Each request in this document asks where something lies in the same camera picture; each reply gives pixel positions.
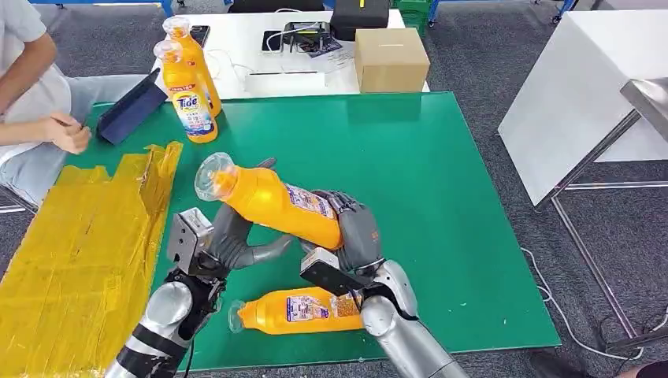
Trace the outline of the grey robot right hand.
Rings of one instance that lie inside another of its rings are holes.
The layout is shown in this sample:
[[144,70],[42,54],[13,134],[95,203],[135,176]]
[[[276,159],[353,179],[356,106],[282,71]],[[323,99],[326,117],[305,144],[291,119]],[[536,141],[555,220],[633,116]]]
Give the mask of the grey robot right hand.
[[313,191],[335,211],[343,244],[336,250],[343,271],[366,269],[381,261],[380,232],[370,208],[341,191]]

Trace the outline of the person's hand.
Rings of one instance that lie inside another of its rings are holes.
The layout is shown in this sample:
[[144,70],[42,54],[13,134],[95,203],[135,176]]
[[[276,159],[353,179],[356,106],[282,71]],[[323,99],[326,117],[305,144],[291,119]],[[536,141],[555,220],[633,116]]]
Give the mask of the person's hand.
[[53,113],[46,120],[46,137],[71,154],[83,153],[91,140],[91,129],[63,113]]

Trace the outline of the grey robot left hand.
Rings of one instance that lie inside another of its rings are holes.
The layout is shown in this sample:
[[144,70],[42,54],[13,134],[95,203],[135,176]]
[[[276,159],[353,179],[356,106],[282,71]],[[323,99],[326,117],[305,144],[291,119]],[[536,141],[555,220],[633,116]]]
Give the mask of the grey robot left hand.
[[[232,169],[230,156],[217,152],[207,157],[195,176],[195,191],[203,201],[222,198],[221,189],[213,183],[213,174],[218,170]],[[283,234],[275,241],[257,246],[247,243],[253,223],[238,214],[230,205],[223,203],[213,222],[213,237],[203,256],[198,258],[201,268],[224,275],[232,270],[278,258],[288,249],[292,237]]]

